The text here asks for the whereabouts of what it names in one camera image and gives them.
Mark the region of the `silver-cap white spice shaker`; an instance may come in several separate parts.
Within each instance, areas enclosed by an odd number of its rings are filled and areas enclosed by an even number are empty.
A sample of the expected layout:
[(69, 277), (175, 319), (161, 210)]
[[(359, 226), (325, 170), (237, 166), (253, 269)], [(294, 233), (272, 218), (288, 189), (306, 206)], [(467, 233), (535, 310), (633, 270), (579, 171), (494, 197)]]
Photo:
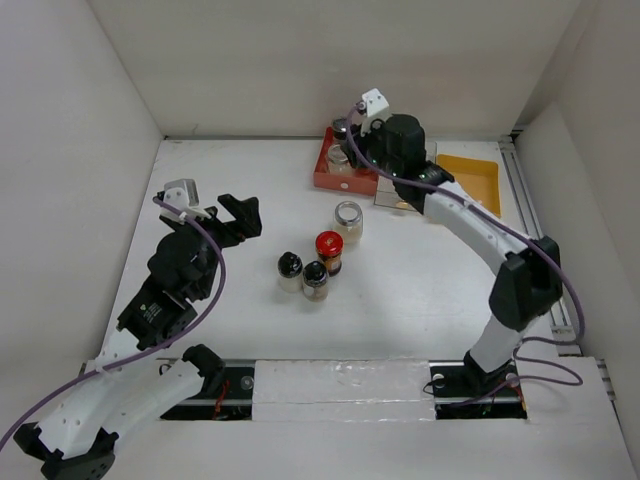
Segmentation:
[(347, 130), (348, 125), (345, 117), (337, 117), (332, 120), (331, 131), (335, 143), (344, 143), (346, 141)]

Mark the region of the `silver-lid clear glass jar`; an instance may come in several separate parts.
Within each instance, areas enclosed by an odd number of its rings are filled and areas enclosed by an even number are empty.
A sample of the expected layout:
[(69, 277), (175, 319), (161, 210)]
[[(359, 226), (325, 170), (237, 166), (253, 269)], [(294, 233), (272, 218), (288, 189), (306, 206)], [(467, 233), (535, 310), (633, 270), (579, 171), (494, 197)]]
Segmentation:
[(353, 168), (339, 144), (331, 145), (326, 154), (328, 172), (332, 175), (351, 176)]

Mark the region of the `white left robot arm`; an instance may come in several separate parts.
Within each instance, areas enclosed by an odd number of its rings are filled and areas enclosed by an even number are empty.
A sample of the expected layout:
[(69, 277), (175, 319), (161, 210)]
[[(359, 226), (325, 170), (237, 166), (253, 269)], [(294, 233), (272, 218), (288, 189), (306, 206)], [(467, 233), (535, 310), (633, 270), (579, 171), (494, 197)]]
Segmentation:
[(220, 299), (227, 277), (222, 251), (262, 233), (259, 201), (230, 194), (215, 207), (180, 201), (167, 188), (154, 203), (171, 228), (147, 262), (148, 277), (118, 317), (93, 369), (27, 410), (1, 441), (42, 463), (47, 479), (101, 479), (123, 438), (181, 401), (225, 394), (225, 363), (203, 344), (186, 349), (156, 381), (139, 382), (158, 355), (194, 330)]

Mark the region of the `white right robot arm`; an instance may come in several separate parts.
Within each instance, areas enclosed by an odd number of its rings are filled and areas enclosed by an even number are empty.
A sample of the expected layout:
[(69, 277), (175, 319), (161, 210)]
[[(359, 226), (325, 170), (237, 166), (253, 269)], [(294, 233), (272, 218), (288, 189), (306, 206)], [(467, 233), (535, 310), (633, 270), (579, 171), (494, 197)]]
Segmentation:
[(491, 316), (464, 356), (461, 381), (468, 402), (497, 393), (510, 383), (508, 366), (530, 325), (563, 295), (558, 244), (511, 229), (475, 201), (453, 174), (427, 158), (415, 117), (365, 116), (360, 124), (348, 121), (345, 135), (350, 158), (391, 180), (402, 200), (445, 226), (494, 274)]

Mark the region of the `red-lid dark sauce jar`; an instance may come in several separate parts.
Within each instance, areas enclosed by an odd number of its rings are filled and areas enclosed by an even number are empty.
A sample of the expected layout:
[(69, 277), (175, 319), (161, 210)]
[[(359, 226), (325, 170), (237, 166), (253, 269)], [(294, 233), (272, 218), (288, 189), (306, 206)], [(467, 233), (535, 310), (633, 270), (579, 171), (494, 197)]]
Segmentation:
[(342, 253), (344, 240), (333, 230), (327, 230), (317, 235), (315, 249), (318, 259), (325, 265), (330, 277), (336, 276), (342, 268)]

